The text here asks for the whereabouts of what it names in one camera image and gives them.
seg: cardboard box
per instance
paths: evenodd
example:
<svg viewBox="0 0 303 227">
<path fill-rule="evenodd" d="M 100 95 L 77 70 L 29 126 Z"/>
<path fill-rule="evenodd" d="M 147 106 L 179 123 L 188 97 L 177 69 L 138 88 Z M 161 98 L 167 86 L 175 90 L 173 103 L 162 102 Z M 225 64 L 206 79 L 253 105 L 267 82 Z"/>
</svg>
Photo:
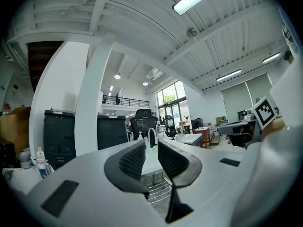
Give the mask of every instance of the cardboard box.
<svg viewBox="0 0 303 227">
<path fill-rule="evenodd" d="M 16 154 L 29 146 L 29 114 L 30 107 L 19 107 L 0 117 L 0 136 L 14 143 Z"/>
<path fill-rule="evenodd" d="M 225 120 L 225 119 L 226 119 L 225 116 L 216 118 L 216 125 L 219 125 L 219 122 L 220 122 L 221 120 Z"/>
</svg>

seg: round ceiling lamp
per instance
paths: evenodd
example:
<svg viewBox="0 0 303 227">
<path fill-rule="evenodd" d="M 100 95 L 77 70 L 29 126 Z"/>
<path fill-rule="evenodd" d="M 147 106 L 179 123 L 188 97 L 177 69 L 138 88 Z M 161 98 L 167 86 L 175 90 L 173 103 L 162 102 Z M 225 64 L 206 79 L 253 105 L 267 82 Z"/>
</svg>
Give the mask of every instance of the round ceiling lamp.
<svg viewBox="0 0 303 227">
<path fill-rule="evenodd" d="M 116 75 L 114 76 L 114 78 L 115 78 L 115 79 L 120 79 L 120 78 L 121 78 L 120 73 L 116 74 Z"/>
</svg>

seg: column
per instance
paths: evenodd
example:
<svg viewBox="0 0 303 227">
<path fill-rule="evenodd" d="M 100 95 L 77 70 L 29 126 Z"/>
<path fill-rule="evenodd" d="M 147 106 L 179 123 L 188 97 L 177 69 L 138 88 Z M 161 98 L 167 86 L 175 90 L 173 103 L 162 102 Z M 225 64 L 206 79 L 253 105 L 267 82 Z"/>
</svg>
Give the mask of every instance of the column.
<svg viewBox="0 0 303 227">
<path fill-rule="evenodd" d="M 98 101 L 101 100 L 99 99 L 101 83 L 115 37 L 111 32 L 105 34 L 89 62 L 80 88 L 75 118 L 77 156 L 98 150 L 97 114 L 100 111 Z"/>
</svg>

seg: red object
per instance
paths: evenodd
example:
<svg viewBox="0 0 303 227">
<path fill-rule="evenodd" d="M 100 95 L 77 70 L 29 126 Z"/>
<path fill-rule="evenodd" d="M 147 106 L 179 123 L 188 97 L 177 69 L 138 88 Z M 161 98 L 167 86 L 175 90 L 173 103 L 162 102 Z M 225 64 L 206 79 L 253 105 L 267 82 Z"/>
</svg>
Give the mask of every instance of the red object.
<svg viewBox="0 0 303 227">
<path fill-rule="evenodd" d="M 4 105 L 4 109 L 5 109 L 5 110 L 9 110 L 9 109 L 10 109 L 10 105 L 9 105 L 9 104 L 5 104 L 5 105 Z"/>
</svg>

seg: black rectangular patch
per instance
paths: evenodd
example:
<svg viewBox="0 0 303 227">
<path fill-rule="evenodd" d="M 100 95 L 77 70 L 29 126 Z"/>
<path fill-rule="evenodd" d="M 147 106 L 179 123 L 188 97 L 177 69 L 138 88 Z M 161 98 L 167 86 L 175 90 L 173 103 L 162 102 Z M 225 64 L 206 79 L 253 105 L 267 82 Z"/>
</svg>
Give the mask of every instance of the black rectangular patch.
<svg viewBox="0 0 303 227">
<path fill-rule="evenodd" d="M 240 161 L 235 161 L 235 160 L 231 160 L 228 158 L 223 158 L 220 160 L 220 162 L 231 165 L 231 166 L 235 166 L 235 167 L 238 167 L 238 165 L 240 165 Z"/>
<path fill-rule="evenodd" d="M 78 187 L 79 183 L 65 180 L 41 207 L 55 217 L 59 217 L 64 206 Z"/>
</svg>

